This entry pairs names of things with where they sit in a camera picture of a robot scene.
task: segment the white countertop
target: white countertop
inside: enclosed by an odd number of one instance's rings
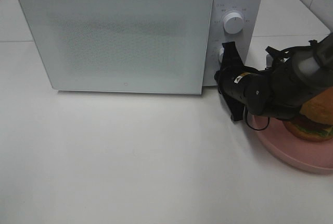
[[[268,32],[260,18],[287,13],[263,1],[255,35],[265,36],[252,39],[247,65],[264,68],[268,45],[329,33],[299,0],[285,3],[307,19],[293,11],[284,22],[299,28]],[[202,96],[52,90],[15,3],[0,1],[1,224],[332,223],[333,176],[274,158],[230,121],[216,88]]]

